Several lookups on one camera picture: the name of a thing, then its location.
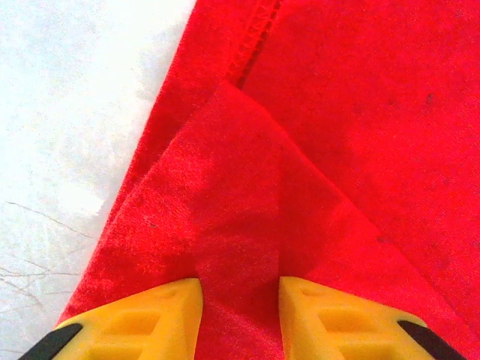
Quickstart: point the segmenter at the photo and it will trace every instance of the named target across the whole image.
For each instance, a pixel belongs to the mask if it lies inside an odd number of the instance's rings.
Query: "stitching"
[[[226,72],[229,83],[241,88],[260,54],[269,35],[272,22],[280,10],[282,0],[259,0],[247,26],[244,37]]]

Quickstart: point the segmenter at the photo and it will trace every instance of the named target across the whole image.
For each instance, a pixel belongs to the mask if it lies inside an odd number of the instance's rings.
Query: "black rubber pad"
[[[49,332],[19,360],[52,360],[82,328],[80,324],[70,324]]]
[[[435,360],[466,360],[457,350],[448,345],[429,328],[406,320],[400,320],[398,325]]]

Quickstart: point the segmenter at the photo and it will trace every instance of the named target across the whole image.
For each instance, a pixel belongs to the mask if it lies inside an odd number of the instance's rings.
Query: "white surface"
[[[62,312],[193,6],[0,1],[0,359]]]

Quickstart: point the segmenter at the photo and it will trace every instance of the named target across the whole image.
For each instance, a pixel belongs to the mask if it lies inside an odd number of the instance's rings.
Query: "red fabric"
[[[62,319],[199,277],[196,359],[282,359],[293,275],[480,359],[480,5],[410,2],[199,0]]]

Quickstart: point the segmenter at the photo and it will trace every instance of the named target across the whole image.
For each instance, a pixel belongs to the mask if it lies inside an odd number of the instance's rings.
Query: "white table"
[[[0,359],[77,285],[193,6],[0,1]]]

